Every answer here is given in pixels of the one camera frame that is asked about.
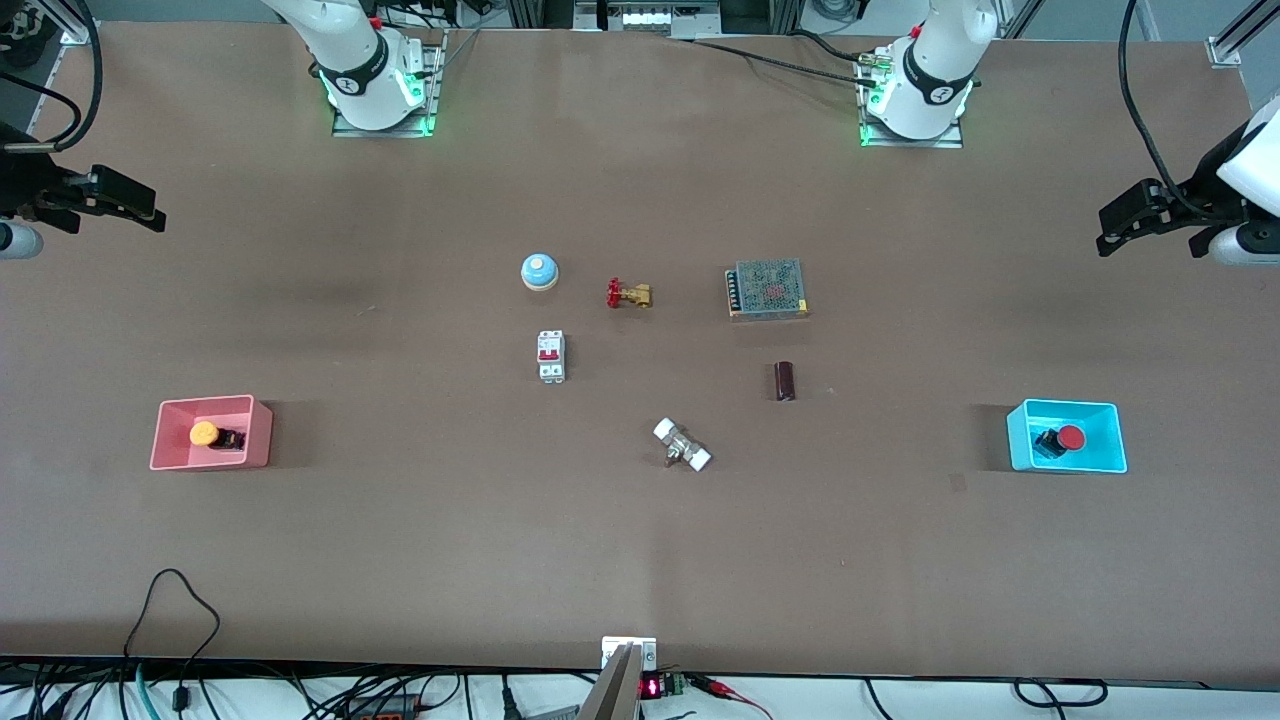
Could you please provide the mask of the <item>red push button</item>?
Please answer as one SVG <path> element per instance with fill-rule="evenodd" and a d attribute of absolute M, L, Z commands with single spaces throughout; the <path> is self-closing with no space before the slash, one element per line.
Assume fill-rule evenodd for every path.
<path fill-rule="evenodd" d="M 1033 441 L 1036 454 L 1048 460 L 1059 460 L 1085 447 L 1085 432 L 1074 424 L 1051 427 L 1041 432 Z"/>

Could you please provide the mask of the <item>metal mesh power supply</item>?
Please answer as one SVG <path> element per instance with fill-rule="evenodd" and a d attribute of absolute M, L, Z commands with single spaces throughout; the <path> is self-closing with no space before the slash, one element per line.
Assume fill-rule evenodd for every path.
<path fill-rule="evenodd" d="M 731 322 L 791 322 L 810 314 L 797 258 L 737 261 L 724 270 Z"/>

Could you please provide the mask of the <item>cyan plastic bin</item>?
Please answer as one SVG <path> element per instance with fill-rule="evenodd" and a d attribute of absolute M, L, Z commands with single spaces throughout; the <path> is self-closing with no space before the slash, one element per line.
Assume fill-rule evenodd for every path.
<path fill-rule="evenodd" d="M 1036 454 L 1034 438 L 1051 427 L 1074 424 L 1087 436 L 1085 447 L 1059 460 Z M 1105 402 L 1027 398 L 1006 419 L 1012 470 L 1053 474 L 1124 474 L 1128 470 L 1123 429 L 1115 405 Z"/>

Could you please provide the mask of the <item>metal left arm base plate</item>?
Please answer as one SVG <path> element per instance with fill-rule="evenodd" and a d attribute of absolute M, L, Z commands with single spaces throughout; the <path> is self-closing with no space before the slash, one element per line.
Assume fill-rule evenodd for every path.
<path fill-rule="evenodd" d="M 977 86 L 974 77 L 941 82 L 913 76 L 900 67 L 902 54 L 890 47 L 863 53 L 854 61 L 859 81 L 858 111 L 864 147 L 960 149 L 961 117 Z"/>

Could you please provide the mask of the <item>aluminium frame profile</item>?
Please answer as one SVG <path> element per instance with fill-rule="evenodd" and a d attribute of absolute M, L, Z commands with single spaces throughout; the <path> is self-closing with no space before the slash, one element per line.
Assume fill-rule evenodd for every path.
<path fill-rule="evenodd" d="M 90 44 L 90 27 L 96 20 L 87 10 L 84 0 L 33 0 L 44 13 L 60 28 L 60 45 L 84 46 Z"/>
<path fill-rule="evenodd" d="M 1239 67 L 1240 50 L 1276 19 L 1280 19 L 1280 0 L 1249 0 L 1216 35 L 1204 41 L 1210 65 L 1213 69 Z"/>

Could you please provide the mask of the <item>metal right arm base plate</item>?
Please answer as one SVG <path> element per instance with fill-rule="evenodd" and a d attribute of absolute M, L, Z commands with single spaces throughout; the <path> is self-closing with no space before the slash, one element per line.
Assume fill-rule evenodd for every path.
<path fill-rule="evenodd" d="M 326 83 L 337 138 L 421 138 L 433 135 L 445 69 L 445 45 L 424 44 L 392 28 L 387 65 L 365 86 L 365 95 L 347 96 Z"/>

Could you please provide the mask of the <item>pink plastic bin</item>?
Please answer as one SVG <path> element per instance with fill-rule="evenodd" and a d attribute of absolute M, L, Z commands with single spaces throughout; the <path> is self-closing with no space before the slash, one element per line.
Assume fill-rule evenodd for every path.
<path fill-rule="evenodd" d="M 191 427 L 210 420 L 247 434 L 239 452 L 214 451 L 189 443 Z M 268 465 L 273 411 L 252 395 L 179 398 L 163 402 L 148 460 L 154 471 L 223 471 Z"/>

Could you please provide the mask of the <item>white power strip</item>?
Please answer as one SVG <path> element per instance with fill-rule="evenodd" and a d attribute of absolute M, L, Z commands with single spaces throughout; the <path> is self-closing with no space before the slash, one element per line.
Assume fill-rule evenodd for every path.
<path fill-rule="evenodd" d="M 644 32 L 672 38 L 717 36 L 718 0 L 573 0 L 571 28 Z"/>

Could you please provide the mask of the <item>white capped metal valve fitting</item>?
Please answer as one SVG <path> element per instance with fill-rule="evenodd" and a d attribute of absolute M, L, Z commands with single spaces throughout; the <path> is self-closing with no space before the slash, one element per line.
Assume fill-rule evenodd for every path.
<path fill-rule="evenodd" d="M 701 471 L 713 459 L 713 455 L 699 445 L 686 428 L 671 418 L 663 418 L 654 427 L 653 434 L 666 448 L 666 468 L 684 464 L 694 471 Z"/>

